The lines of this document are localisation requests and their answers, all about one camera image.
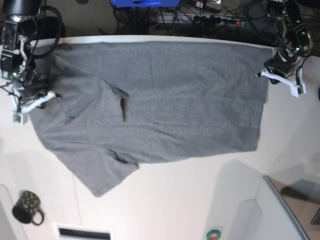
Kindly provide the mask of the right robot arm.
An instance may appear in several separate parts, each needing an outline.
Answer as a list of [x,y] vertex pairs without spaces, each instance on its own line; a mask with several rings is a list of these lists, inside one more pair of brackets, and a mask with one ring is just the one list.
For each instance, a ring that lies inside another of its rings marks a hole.
[[[50,81],[45,76],[37,75],[36,61],[49,57],[58,46],[64,28],[62,16],[44,0],[5,0],[2,12],[6,20],[2,30],[0,71],[7,82],[1,89],[9,88],[7,92],[13,98],[16,113],[44,108],[48,100],[59,95],[51,90]],[[55,14],[55,41],[47,52],[36,54],[45,30],[47,12]]]

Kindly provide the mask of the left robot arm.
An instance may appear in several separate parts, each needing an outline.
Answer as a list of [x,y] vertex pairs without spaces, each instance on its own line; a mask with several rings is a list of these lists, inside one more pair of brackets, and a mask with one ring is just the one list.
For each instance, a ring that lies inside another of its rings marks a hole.
[[264,70],[272,84],[281,77],[288,80],[295,76],[295,84],[302,87],[303,65],[312,54],[313,40],[301,19],[300,9],[294,0],[268,0],[262,7],[271,24],[279,45],[273,57],[264,62]]

